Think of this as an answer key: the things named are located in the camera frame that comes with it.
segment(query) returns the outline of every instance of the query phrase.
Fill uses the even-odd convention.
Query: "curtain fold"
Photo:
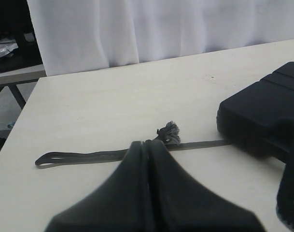
[[[28,0],[47,75],[294,38],[294,0]]]

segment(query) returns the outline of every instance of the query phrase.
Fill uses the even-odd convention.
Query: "table surface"
[[[24,69],[0,73],[0,85],[10,83],[19,84],[19,82],[27,82],[44,76],[46,76],[44,66],[42,64],[36,65]]]
[[[219,139],[220,102],[288,61],[294,40],[40,79],[0,153],[0,232],[43,231],[119,164],[38,169],[42,154],[128,148],[170,120],[183,142]],[[288,231],[275,213],[283,163],[232,145],[172,154],[200,183],[254,211],[267,231]]]

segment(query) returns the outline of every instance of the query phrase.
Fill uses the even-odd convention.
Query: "white curtain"
[[[28,0],[47,75],[294,38],[294,0]]]

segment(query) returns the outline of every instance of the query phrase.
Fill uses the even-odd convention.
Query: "black case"
[[[218,131],[256,155],[283,162],[294,138],[294,62],[289,62],[220,104]]]

